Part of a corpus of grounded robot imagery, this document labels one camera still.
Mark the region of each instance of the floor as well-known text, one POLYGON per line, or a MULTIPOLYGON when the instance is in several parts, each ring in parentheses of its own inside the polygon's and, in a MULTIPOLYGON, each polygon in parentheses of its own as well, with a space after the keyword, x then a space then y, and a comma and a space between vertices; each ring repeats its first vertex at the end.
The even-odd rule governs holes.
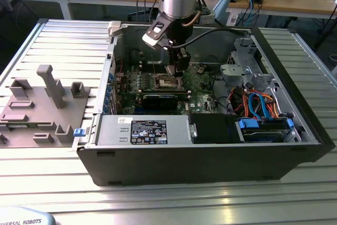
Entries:
MULTIPOLYGON (((63 18, 60 7, 56 3, 25 1, 25 4, 30 9, 33 9, 39 18, 63 18)), ((26 35, 37 22, 37 19, 21 2, 13 1, 12 5, 14 10, 11 13, 0 14, 0 72, 11 60, 17 49, 24 42, 26 35)), ((72 10, 74 19, 127 21, 127 15, 134 12, 135 7, 107 6, 106 13, 104 14, 101 5, 73 4, 72 10)), ((267 27, 281 27, 286 17, 271 16, 268 18, 267 16, 260 15, 257 26, 259 24, 265 24, 266 20, 267 27)), ((296 30, 309 46, 313 46, 318 36, 320 22, 322 22, 322 20, 316 20, 315 23, 315 21, 310 18, 298 18, 296 21, 292 21, 288 28, 296 30)), ((337 32, 335 31, 325 40, 317 52, 317 55, 330 70, 334 68, 334 65, 329 60, 329 55, 337 54, 337 48, 335 47, 336 41, 337 32)))

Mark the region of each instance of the blue clip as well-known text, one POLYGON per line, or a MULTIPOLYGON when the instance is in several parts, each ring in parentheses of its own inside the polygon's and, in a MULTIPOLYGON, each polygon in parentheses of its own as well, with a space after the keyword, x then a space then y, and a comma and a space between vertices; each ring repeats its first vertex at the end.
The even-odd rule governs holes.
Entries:
POLYGON ((287 119, 286 122, 288 123, 288 125, 291 129, 294 127, 294 122, 291 119, 287 119))
POLYGON ((75 129, 73 136, 74 137, 85 137, 86 136, 85 129, 75 129))
POLYGON ((251 129, 258 129, 259 123, 256 119, 241 119, 239 121, 240 129, 251 128, 251 129))

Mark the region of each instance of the metal slotted surface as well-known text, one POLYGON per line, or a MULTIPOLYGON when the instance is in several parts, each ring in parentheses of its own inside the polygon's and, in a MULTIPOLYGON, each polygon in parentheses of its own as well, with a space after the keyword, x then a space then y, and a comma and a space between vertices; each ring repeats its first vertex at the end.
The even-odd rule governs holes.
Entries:
MULTIPOLYGON (((260 28, 260 31, 330 138, 337 142, 336 79, 297 34, 273 28, 260 28)), ((264 59, 262 63, 270 72, 264 59)))
POLYGON ((1 109, 12 95, 9 86, 14 78, 28 79, 31 86, 45 86, 36 70, 40 64, 50 64, 53 77, 60 79, 63 86, 79 81, 91 88, 83 126, 90 124, 108 47, 107 26, 108 22, 55 20, 40 24, 0 88, 1 109))
MULTIPOLYGON (((62 40, 56 42, 58 40, 54 37, 65 38, 60 33, 70 33, 73 40, 66 43, 66 49, 60 48, 68 50, 68 55, 48 57, 50 55, 46 54, 45 57, 37 57, 28 54, 13 69, 13 73, 20 72, 19 66, 22 70, 33 72, 34 64, 52 62, 55 63, 54 70, 60 71, 58 75, 62 82, 91 80, 88 82, 94 96, 97 79, 75 75, 71 78, 71 73, 69 75, 67 71, 86 71, 89 74, 85 64, 102 65, 99 61, 93 61, 102 57, 77 55, 80 47, 73 49, 77 50, 74 54, 69 45, 77 44, 82 38, 93 40, 97 45, 96 40, 100 37, 88 37, 85 32, 77 33, 76 29, 67 32, 67 29, 85 26, 97 28, 101 24, 107 26, 107 23, 98 24, 49 21, 46 26, 49 30, 57 28, 62 32, 41 32, 35 42, 63 43, 62 40)), ((102 37, 98 44, 105 44, 104 40, 102 37)), ((10 91, 2 94, 6 97, 10 91)), ((92 109, 88 107, 88 117, 91 112, 92 109)), ((98 222, 118 225, 336 224, 336 151, 316 163, 298 166, 280 181, 98 187, 71 148, 0 149, 0 206, 26 206, 50 212, 62 225, 98 222)))

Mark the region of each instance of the blue cable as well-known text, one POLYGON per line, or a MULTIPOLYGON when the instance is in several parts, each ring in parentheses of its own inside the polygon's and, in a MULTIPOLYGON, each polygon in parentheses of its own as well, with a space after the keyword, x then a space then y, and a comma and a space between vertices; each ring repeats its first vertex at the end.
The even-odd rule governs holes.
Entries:
POLYGON ((249 107, 249 111, 251 111, 251 113, 252 113, 254 116, 256 116, 259 120, 261 120, 261 117, 260 117, 257 113, 255 113, 254 110, 253 110, 252 101, 253 101, 254 95, 257 95, 257 96, 260 97, 260 100, 261 100, 261 107, 262 107, 263 114, 264 114, 264 116, 266 117, 266 119, 269 119, 269 118, 270 118, 270 114, 269 114, 267 108, 265 107, 264 98, 263 98, 262 95, 260 95, 260 94, 258 94, 258 93, 256 93, 256 92, 252 93, 252 95, 250 95, 250 97, 249 97, 249 99, 248 99, 248 107, 249 107))
POLYGON ((245 26, 248 26, 248 23, 249 23, 250 20, 251 20, 252 13, 253 13, 253 8, 254 8, 254 6, 253 6, 253 1, 252 1, 252 0, 249 0, 249 2, 250 2, 250 4, 251 4, 251 12, 250 12, 250 14, 249 14, 249 16, 248 16, 247 23, 245 24, 245 26))

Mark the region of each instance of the table leg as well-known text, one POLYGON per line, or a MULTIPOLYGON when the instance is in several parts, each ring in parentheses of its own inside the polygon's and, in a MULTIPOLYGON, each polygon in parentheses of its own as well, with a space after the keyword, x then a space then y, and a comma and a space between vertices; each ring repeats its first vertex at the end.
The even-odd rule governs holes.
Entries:
POLYGON ((58 3, 62 10, 63 19, 73 19, 73 13, 68 0, 60 0, 58 3))
POLYGON ((242 12, 241 8, 230 8, 230 15, 228 17, 227 26, 235 26, 239 14, 242 12))

